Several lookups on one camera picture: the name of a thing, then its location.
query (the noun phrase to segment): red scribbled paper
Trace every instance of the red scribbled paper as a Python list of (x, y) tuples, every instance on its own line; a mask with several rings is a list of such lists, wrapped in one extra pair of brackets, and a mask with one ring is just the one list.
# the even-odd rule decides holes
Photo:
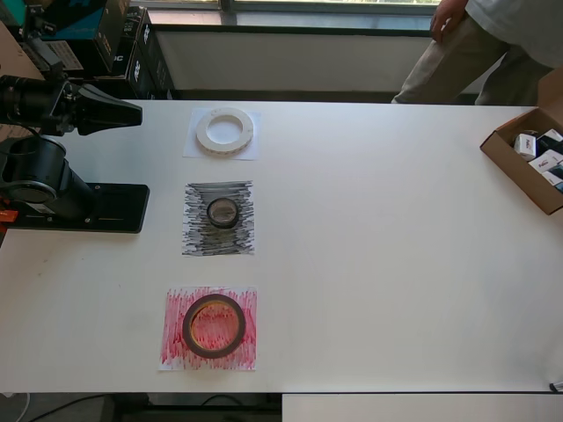
[[(188, 308), (204, 295), (218, 293), (237, 301), (245, 313), (246, 330), (243, 342), (233, 353), (219, 359), (205, 359), (192, 353), (182, 338), (182, 324)], [(256, 307), (254, 287), (179, 287), (166, 295), (165, 330), (160, 349), (160, 370), (256, 368)]]

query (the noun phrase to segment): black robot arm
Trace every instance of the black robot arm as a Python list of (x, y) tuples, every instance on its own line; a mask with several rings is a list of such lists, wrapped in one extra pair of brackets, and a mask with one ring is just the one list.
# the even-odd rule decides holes
[(0, 77), (0, 123), (38, 127), (41, 135), (0, 142), (0, 209), (18, 212), (14, 229), (138, 233), (149, 198), (145, 185), (85, 183), (66, 149), (46, 135), (81, 135), (141, 125), (143, 109), (90, 85)]
[(0, 123), (40, 127), (62, 136), (76, 127), (81, 135), (138, 126), (143, 109), (86, 84), (0, 76)]

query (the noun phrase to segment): paper sheet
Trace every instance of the paper sheet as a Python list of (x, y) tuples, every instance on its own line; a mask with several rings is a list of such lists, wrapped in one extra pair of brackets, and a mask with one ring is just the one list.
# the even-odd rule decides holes
[[(232, 229), (218, 229), (207, 217), (208, 205), (230, 198), (239, 208)], [(195, 257), (254, 253), (254, 198), (252, 181), (191, 183), (186, 185), (182, 255)]]
[(252, 119), (252, 124), (254, 125), (254, 136), (250, 141), (250, 144), (243, 149), (241, 152), (234, 154), (232, 156), (214, 156), (211, 153), (206, 152), (201, 147), (200, 143), (197, 141), (195, 134), (197, 124), (200, 122), (201, 118), (213, 110), (212, 108), (194, 108), (192, 111), (192, 117), (190, 119), (190, 126), (187, 130), (186, 145), (184, 146), (184, 156), (190, 156), (195, 158), (201, 158), (204, 156), (214, 157), (218, 160), (256, 160), (258, 159), (258, 138), (260, 134), (260, 113), (257, 112), (247, 112), (243, 110)]
[[(184, 316), (190, 305), (218, 293), (237, 301), (245, 314), (246, 330), (241, 345), (224, 358), (204, 359), (192, 353), (182, 338)], [(165, 328), (160, 349), (160, 370), (185, 369), (256, 369), (256, 309), (258, 295), (254, 287), (178, 287), (166, 295)]]

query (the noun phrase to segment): window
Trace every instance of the window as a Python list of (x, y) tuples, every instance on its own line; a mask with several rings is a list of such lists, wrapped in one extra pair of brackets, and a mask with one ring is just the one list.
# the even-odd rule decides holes
[(441, 0), (133, 0), (157, 8), (432, 15)]

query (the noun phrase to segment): small white box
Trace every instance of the small white box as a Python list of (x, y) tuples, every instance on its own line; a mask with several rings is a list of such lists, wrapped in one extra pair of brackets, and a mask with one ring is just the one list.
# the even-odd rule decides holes
[(514, 151), (526, 161), (536, 158), (536, 137), (519, 134), (514, 142)]
[(557, 164), (563, 161), (563, 156), (553, 149), (548, 149), (544, 154), (529, 162), (536, 171), (543, 173), (544, 171), (551, 170)]
[(542, 136), (547, 136), (557, 142), (563, 141), (563, 136), (555, 129), (548, 130)]
[(555, 176), (553, 173), (550, 173), (549, 171), (544, 171), (542, 173), (542, 176), (545, 177), (545, 179), (552, 184), (552, 186), (558, 185), (559, 183), (563, 183), (563, 179), (558, 178), (557, 176)]

